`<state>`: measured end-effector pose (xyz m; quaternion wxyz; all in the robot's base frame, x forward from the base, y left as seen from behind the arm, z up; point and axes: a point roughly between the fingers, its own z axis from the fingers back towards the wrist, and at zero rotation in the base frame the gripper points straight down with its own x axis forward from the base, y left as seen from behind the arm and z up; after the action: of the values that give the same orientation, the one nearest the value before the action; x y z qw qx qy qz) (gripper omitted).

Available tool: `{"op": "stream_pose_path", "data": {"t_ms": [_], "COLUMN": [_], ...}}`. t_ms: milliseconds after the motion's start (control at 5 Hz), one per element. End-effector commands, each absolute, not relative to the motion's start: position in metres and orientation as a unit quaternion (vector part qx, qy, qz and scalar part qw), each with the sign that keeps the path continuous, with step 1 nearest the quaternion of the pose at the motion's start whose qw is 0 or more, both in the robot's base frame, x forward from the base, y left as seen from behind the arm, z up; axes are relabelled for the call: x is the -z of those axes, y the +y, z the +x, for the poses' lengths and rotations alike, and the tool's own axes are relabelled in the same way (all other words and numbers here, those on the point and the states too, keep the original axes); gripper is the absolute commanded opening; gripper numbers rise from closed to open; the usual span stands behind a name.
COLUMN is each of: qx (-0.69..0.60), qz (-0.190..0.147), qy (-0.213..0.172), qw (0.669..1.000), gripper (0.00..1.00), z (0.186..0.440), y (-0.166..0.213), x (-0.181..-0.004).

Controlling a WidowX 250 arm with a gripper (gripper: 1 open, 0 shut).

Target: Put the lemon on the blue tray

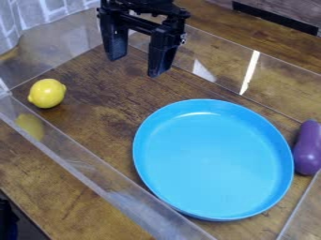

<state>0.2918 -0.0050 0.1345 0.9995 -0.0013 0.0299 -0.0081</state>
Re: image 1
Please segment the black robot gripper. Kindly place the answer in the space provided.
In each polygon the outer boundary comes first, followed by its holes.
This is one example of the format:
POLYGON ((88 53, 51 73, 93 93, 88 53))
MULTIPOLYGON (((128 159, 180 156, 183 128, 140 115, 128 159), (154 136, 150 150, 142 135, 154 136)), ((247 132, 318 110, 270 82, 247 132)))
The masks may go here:
POLYGON ((128 30, 150 34, 148 76, 155 78, 172 64, 179 45, 184 42, 184 21, 191 14, 174 4, 174 0, 100 0, 97 18, 107 57, 111 61, 127 55, 128 30), (174 24, 156 25, 139 18, 166 16, 174 24))

